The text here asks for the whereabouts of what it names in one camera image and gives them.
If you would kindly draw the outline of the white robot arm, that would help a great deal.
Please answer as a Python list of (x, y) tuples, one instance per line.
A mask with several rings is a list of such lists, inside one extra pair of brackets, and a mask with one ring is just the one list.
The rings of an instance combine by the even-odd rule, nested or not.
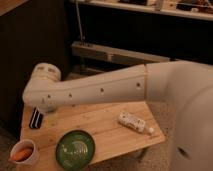
[(48, 63), (35, 66), (25, 104), (43, 113), (59, 106), (165, 101), (176, 114), (170, 171), (213, 171), (213, 66), (189, 61), (142, 64), (62, 81)]

